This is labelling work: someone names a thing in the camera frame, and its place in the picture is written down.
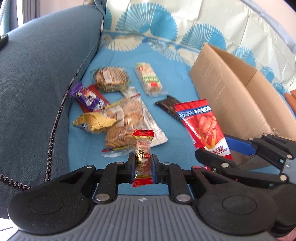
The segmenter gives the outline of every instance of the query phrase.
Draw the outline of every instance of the red candy wrapper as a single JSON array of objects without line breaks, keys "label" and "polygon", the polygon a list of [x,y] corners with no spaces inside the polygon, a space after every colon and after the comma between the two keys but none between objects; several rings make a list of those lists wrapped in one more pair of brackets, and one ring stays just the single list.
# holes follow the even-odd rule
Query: red candy wrapper
[{"label": "red candy wrapper", "polygon": [[204,148],[232,160],[224,134],[207,100],[196,100],[174,105],[196,148]]},{"label": "red candy wrapper", "polygon": [[133,140],[136,155],[136,173],[133,187],[153,184],[151,173],[151,142],[154,132],[151,130],[135,130]]}]

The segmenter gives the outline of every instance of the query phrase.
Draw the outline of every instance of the cookie package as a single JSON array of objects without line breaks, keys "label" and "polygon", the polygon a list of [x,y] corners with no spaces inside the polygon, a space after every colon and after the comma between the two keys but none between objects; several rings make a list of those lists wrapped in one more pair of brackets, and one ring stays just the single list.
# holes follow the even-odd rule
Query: cookie package
[{"label": "cookie package", "polygon": [[141,95],[137,94],[106,106],[104,113],[117,120],[117,124],[107,130],[106,148],[102,155],[114,157],[128,154],[133,149],[133,133],[142,129],[144,118]]},{"label": "cookie package", "polygon": [[[136,90],[134,86],[130,86],[127,90],[121,92],[124,97],[131,97],[133,95],[138,94],[139,92]],[[151,147],[161,145],[168,141],[163,130],[159,127],[156,123],[155,119],[151,115],[150,111],[146,107],[145,103],[142,100],[142,108],[143,108],[143,116],[144,116],[144,123],[142,129],[144,130],[153,130],[154,137],[151,143]]]},{"label": "cookie package", "polygon": [[175,104],[196,148],[232,160],[224,134],[206,99]]},{"label": "cookie package", "polygon": [[85,105],[90,111],[100,110],[107,106],[107,103],[102,98],[98,97],[89,88],[84,87],[82,82],[78,82],[74,85],[69,95]]},{"label": "cookie package", "polygon": [[84,113],[72,122],[73,125],[94,134],[105,132],[115,123],[115,118],[111,118],[109,115],[101,112]]},{"label": "cookie package", "polygon": [[154,133],[152,130],[135,130],[133,141],[136,155],[136,172],[133,187],[153,184],[151,173],[151,142]]},{"label": "cookie package", "polygon": [[124,68],[106,67],[91,71],[95,86],[103,93],[126,90],[130,79]]},{"label": "cookie package", "polygon": [[143,86],[145,94],[151,97],[166,95],[163,91],[163,86],[148,63],[137,63],[136,65],[137,76]]},{"label": "cookie package", "polygon": [[167,95],[166,99],[157,101],[154,104],[182,123],[182,119],[180,118],[180,116],[174,108],[174,105],[179,103],[181,102],[175,99],[174,97]]}]

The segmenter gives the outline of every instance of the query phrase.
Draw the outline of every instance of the purple wrapper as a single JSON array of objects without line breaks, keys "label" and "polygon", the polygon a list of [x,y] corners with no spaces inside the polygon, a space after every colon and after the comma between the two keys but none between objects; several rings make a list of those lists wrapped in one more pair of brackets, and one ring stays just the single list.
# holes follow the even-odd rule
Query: purple wrapper
[{"label": "purple wrapper", "polygon": [[104,100],[88,88],[85,88],[80,81],[71,88],[69,95],[80,101],[91,111],[100,110],[107,106]]}]

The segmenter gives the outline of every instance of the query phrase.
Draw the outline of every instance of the snack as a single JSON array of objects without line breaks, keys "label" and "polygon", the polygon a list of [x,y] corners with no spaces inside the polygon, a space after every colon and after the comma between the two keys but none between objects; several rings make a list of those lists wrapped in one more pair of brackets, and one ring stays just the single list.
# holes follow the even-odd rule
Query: snack
[{"label": "snack", "polygon": [[159,96],[165,94],[159,78],[156,76],[150,64],[137,63],[136,73],[142,83],[145,93],[149,96]]},{"label": "snack", "polygon": [[101,112],[84,113],[80,115],[76,121],[72,122],[73,125],[95,134],[108,130],[115,123],[116,119]]},{"label": "snack", "polygon": [[[87,87],[90,91],[94,92],[96,94],[97,97],[99,97],[100,99],[102,99],[105,103],[104,103],[104,107],[109,105],[110,102],[107,101],[104,96],[98,91],[98,89],[92,84],[89,87]],[[91,110],[89,110],[84,104],[82,104],[80,101],[78,101],[83,113],[87,113],[87,112],[91,112]]]},{"label": "snack", "polygon": [[103,99],[99,98],[89,88],[84,87],[82,82],[78,82],[73,86],[69,95],[84,104],[91,111],[100,110],[107,105]]},{"label": "snack", "polygon": [[207,100],[175,104],[175,110],[189,131],[196,148],[204,148],[232,160],[226,139]]},{"label": "snack", "polygon": [[[129,87],[127,90],[122,91],[121,93],[125,97],[131,97],[133,95],[138,94],[134,86]],[[166,143],[168,141],[168,138],[166,137],[163,130],[155,122],[154,118],[150,114],[149,110],[147,109],[143,101],[142,101],[142,108],[143,108],[143,116],[144,116],[144,123],[143,123],[142,129],[153,130],[154,132],[154,137],[151,143],[151,147]]]},{"label": "snack", "polygon": [[136,173],[133,187],[153,184],[150,151],[153,137],[152,130],[135,130],[133,133],[136,155]]},{"label": "snack", "polygon": [[113,157],[113,151],[117,151],[115,148],[130,149],[133,146],[133,132],[143,126],[141,96],[137,94],[106,106],[103,112],[117,119],[118,122],[106,132],[105,146],[107,149],[103,149],[104,156],[111,153]]},{"label": "snack", "polygon": [[104,93],[126,90],[131,82],[126,71],[119,67],[95,69],[91,73],[95,86]]},{"label": "snack", "polygon": [[168,114],[170,114],[172,117],[177,119],[179,122],[182,123],[181,118],[179,117],[178,113],[175,111],[174,105],[181,103],[177,99],[175,99],[172,96],[167,95],[167,98],[161,101],[157,101],[154,104],[166,111]]}]

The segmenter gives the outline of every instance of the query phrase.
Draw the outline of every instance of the biscuit package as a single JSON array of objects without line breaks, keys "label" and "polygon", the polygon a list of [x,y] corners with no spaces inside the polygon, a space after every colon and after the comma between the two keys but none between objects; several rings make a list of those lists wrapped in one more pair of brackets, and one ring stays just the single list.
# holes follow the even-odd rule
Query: biscuit package
[{"label": "biscuit package", "polygon": [[103,156],[114,157],[133,149],[133,133],[144,123],[141,95],[137,94],[106,106],[104,113],[117,120],[106,132]]},{"label": "biscuit package", "polygon": [[163,91],[163,86],[160,83],[159,78],[153,71],[150,64],[137,63],[136,73],[143,86],[145,94],[151,97],[157,97],[166,94],[166,92]]},{"label": "biscuit package", "polygon": [[74,85],[69,95],[77,99],[80,103],[86,106],[90,111],[96,111],[107,106],[104,99],[98,97],[95,92],[83,86],[82,82]]},{"label": "biscuit package", "polygon": [[103,93],[126,90],[130,79],[125,69],[106,67],[91,71],[95,86]]},{"label": "biscuit package", "polygon": [[186,126],[196,148],[204,148],[232,160],[224,134],[207,100],[175,104],[175,110]]},{"label": "biscuit package", "polygon": [[133,187],[153,184],[151,173],[151,142],[154,133],[152,130],[135,130],[133,141],[136,155],[136,173]]},{"label": "biscuit package", "polygon": [[87,132],[100,134],[116,123],[116,119],[101,112],[88,112],[80,115],[72,124]]}]

